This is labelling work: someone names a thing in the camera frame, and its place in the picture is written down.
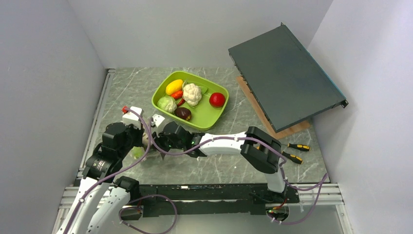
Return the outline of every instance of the gray marble surface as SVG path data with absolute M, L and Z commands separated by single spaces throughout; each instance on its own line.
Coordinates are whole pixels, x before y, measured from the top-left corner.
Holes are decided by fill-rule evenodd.
M 120 68 L 116 70 L 104 115 L 99 128 L 97 143 L 101 141 L 106 125 L 122 119 L 123 106 L 137 106 L 144 110 L 148 119 L 153 114 L 161 114 L 151 103 L 151 98 L 160 83 L 173 71 L 188 71 L 222 85 L 229 91 L 229 101 L 222 116 L 207 132 L 211 134 L 234 134 L 247 130 L 248 126 L 265 129 L 252 109 L 235 77 L 239 75 L 234 68 Z M 184 126 L 187 130 L 196 130 Z M 303 130 L 280 139 L 281 143 L 301 143 L 311 147 L 309 152 L 286 149 L 301 157 L 302 165 L 291 161 L 284 166 L 290 182 L 318 182 L 326 173 L 314 128 Z M 135 159 L 128 155 L 124 167 Z M 149 156 L 134 168 L 122 175 L 139 180 L 141 184 L 189 184 L 189 183 L 265 183 L 263 173 L 255 170 L 241 155 L 214 155 L 199 157 L 166 156 L 162 160 L 158 152 Z

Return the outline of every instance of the red tomato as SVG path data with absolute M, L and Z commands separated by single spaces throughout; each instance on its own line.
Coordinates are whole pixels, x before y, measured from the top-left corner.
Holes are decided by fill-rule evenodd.
M 221 93 L 213 93 L 209 98 L 209 103 L 213 107 L 222 107 L 225 104 L 225 96 Z

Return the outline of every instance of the green plastic tray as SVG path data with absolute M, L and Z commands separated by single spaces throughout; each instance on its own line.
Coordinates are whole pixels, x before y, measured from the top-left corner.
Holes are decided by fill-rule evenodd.
M 159 99 L 163 96 L 166 96 L 165 89 L 169 83 L 174 80 L 181 79 L 183 81 L 187 81 L 187 83 L 194 83 L 198 86 L 205 86 L 208 88 L 207 92 L 202 94 L 202 99 L 199 101 L 198 105 L 195 107 L 190 107 L 186 102 L 181 105 L 180 107 L 186 107 L 192 112 L 192 118 L 189 121 L 185 121 L 177 116 L 170 114 L 157 106 Z M 225 96 L 225 104 L 223 107 L 216 108 L 210 105 L 209 97 L 213 93 L 221 93 Z M 218 118 L 221 116 L 226 104 L 228 103 L 229 93 L 228 90 L 222 87 L 219 84 L 216 84 L 212 81 L 204 79 L 202 77 L 196 76 L 194 74 L 184 72 L 184 71 L 176 71 L 171 73 L 162 83 L 159 85 L 158 89 L 152 96 L 152 105 L 163 112 L 165 115 L 171 117 L 175 121 L 184 123 L 186 125 L 191 126 L 192 128 L 205 131 L 210 129 Z

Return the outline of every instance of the screwdriver handle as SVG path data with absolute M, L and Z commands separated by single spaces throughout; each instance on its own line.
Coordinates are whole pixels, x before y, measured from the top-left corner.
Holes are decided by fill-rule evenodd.
M 286 153 L 284 151 L 281 152 L 281 154 L 286 157 L 287 159 L 293 161 L 296 164 L 302 164 L 302 159 L 300 157 L 297 157 L 295 155 L 291 155 L 289 153 Z
M 308 145 L 288 143 L 287 147 L 297 149 L 297 150 L 300 150 L 300 151 L 310 151 L 310 147 Z

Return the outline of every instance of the white wall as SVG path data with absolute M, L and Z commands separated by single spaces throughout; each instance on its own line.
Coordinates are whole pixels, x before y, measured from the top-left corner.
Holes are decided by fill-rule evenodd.
M 51 233 L 105 70 L 66 0 L 0 4 L 0 227 Z
M 347 96 L 314 119 L 356 233 L 412 233 L 413 5 L 334 0 L 309 52 Z
M 232 66 L 228 48 L 285 23 L 307 47 L 332 0 L 69 0 L 103 65 Z

